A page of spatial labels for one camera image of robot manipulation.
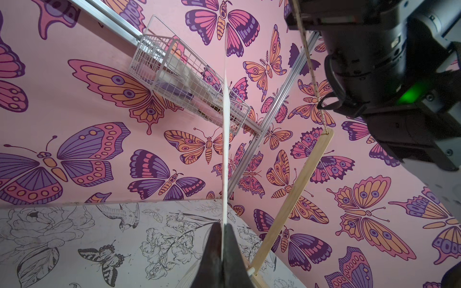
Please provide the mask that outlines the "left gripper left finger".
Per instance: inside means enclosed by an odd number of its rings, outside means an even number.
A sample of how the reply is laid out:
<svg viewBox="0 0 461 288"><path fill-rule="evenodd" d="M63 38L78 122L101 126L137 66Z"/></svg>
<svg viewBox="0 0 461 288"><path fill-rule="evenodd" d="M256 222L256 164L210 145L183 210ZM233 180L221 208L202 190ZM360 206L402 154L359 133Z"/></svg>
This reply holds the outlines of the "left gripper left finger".
<svg viewBox="0 0 461 288"><path fill-rule="evenodd" d="M220 223L211 226L204 254L191 288L222 288L222 227Z"/></svg>

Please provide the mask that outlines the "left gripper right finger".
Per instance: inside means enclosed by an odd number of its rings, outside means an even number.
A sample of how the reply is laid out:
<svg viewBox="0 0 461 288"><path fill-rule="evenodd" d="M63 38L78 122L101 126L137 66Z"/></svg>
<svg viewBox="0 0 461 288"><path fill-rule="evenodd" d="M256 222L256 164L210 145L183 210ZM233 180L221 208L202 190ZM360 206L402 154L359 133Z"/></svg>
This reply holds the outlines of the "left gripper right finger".
<svg viewBox="0 0 461 288"><path fill-rule="evenodd" d="M224 288L253 288L231 224L223 227L222 274Z"/></svg>

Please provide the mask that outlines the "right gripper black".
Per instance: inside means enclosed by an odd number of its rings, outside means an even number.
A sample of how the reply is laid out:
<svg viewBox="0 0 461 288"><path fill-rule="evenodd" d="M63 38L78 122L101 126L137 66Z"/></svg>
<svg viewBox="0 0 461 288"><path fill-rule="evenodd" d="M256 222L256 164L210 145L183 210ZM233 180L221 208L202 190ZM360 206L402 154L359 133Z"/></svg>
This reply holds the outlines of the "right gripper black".
<svg viewBox="0 0 461 288"><path fill-rule="evenodd" d="M290 29L318 31L333 108L379 106L437 73L449 55L449 1L291 1Z"/></svg>

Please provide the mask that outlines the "white postcard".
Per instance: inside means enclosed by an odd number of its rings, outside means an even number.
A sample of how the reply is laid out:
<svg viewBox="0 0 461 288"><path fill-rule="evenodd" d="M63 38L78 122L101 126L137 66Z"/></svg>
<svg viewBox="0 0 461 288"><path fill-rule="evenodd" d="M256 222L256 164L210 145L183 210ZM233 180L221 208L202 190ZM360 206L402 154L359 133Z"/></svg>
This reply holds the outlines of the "white postcard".
<svg viewBox="0 0 461 288"><path fill-rule="evenodd" d="M230 121L231 121L231 102L230 102L230 93L229 85L227 78L227 54L226 48L223 50L223 176L222 176L222 244L221 244L221 261L224 262L224 248L225 248L225 228L228 224L228 186L229 186L229 136L230 136Z"/></svg>

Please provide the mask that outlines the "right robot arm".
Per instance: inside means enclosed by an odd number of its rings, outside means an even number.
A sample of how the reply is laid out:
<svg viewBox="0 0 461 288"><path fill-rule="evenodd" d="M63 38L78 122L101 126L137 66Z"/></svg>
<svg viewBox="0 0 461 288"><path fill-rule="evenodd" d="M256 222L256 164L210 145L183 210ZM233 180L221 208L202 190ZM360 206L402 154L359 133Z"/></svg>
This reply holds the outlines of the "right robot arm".
<svg viewBox="0 0 461 288"><path fill-rule="evenodd" d="M444 230L438 263L461 255L461 58L459 1L290 1L288 27L319 32L331 87L329 111L366 125L389 162L425 184L402 202L408 217Z"/></svg>

